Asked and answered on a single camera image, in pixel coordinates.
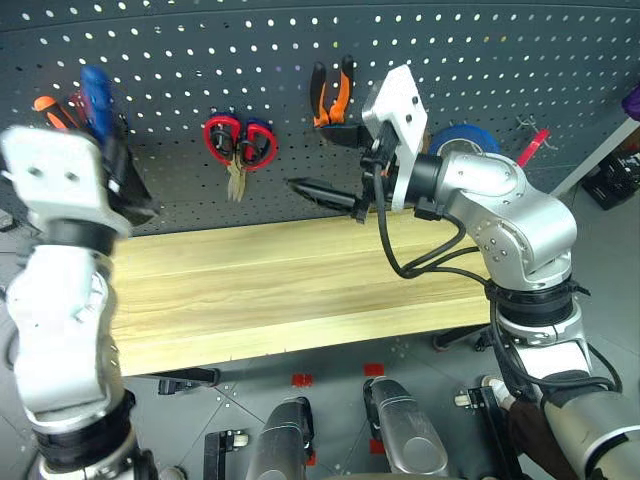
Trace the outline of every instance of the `blue screwdriver handle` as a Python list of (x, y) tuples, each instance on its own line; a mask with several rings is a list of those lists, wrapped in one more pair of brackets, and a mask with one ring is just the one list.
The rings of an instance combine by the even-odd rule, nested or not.
[(84, 67), (80, 72), (82, 95), (89, 128), (103, 144), (113, 133), (113, 99), (109, 77), (98, 67)]

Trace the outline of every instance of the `red floor marker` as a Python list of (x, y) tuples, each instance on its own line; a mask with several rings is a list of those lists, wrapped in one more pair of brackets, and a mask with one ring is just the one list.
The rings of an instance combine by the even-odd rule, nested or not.
[(307, 467), (313, 467), (316, 464), (316, 452), (311, 454), (311, 458), (307, 460)]
[(365, 377), (379, 377), (381, 375), (384, 375), (384, 365), (382, 363), (365, 363), (364, 364)]
[(379, 440), (369, 439), (369, 453), (372, 455), (384, 455), (384, 444)]
[(298, 388), (310, 387), (313, 385), (313, 375), (308, 373), (294, 373), (291, 375), (291, 385)]

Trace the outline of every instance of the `wooden table top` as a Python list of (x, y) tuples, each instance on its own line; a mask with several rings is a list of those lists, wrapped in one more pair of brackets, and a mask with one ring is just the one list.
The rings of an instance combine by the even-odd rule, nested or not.
[[(389, 215), (389, 231), (406, 262), (454, 227), (404, 212)], [(479, 253), (450, 265), (487, 276)], [(134, 238), (117, 246), (114, 287), (123, 375), (488, 321), (472, 280), (396, 276), (374, 216), (364, 226), (338, 217)]]

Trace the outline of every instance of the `purple object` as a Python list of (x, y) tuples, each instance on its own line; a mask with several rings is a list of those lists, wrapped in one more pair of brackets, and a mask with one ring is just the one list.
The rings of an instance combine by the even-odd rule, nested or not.
[(627, 115), (640, 122), (640, 84), (622, 100), (622, 108)]

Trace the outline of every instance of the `pegboard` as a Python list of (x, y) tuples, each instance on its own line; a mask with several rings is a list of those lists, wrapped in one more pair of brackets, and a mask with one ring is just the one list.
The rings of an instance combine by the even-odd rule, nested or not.
[[(30, 108), (36, 96), (61, 99), (78, 88), (82, 65), (103, 67), (129, 119), (136, 165), (162, 202), (138, 235), (333, 214), (291, 193), (290, 177), (359, 192), (357, 152), (313, 131), (316, 60), (335, 75), (344, 54), (354, 57), (350, 121), (373, 82), (403, 63), (432, 132), (473, 123), (515, 158), (533, 136), (515, 117), (533, 114), (558, 147), (541, 148), (526, 169), (547, 192), (622, 123), (619, 102), (640, 76), (640, 10), (625, 0), (4, 3), (0, 127), (42, 125)], [(269, 121), (281, 144), (268, 168), (248, 175), (241, 203), (227, 201), (226, 170), (202, 141), (211, 107)], [(9, 200), (3, 192), (0, 208)]]

